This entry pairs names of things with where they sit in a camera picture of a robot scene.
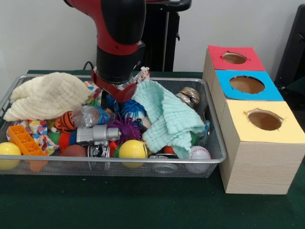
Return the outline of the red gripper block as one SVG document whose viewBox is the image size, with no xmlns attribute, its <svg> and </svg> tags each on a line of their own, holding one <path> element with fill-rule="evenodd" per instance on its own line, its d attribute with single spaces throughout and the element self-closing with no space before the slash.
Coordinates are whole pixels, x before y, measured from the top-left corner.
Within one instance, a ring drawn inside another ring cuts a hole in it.
<svg viewBox="0 0 305 229">
<path fill-rule="evenodd" d="M 93 69 L 91 79 L 103 90 L 101 95 L 101 106 L 107 106 L 107 93 L 119 103 L 125 103 L 133 97 L 137 88 L 137 84 L 130 81 L 123 84 L 108 83 L 97 75 L 97 68 Z"/>
</svg>

